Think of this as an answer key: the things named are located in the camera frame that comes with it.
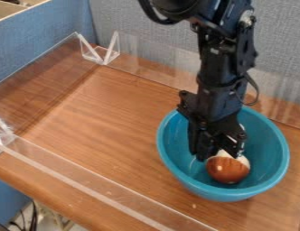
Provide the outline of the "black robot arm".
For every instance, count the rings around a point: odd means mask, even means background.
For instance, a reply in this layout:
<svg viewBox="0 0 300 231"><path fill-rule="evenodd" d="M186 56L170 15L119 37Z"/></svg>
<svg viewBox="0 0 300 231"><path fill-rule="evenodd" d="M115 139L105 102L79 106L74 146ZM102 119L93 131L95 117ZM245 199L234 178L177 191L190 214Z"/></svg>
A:
<svg viewBox="0 0 300 231"><path fill-rule="evenodd" d="M256 16L252 0L138 0L149 19L162 25L187 21L197 34L201 69L195 93L179 92L178 112L189 121L189 150L198 161L224 150L244 152L238 122L256 66Z"/></svg>

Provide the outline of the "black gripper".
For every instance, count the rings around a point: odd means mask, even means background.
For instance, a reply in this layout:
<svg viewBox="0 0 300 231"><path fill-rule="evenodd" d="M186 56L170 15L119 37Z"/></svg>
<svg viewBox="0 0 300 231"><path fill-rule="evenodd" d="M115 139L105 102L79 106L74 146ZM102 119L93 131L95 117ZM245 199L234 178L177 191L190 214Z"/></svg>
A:
<svg viewBox="0 0 300 231"><path fill-rule="evenodd" d="M179 92L178 112L189 121L189 149L205 162L220 150L237 158L244 150L246 133L238 122L241 102L229 88L199 86L197 93Z"/></svg>

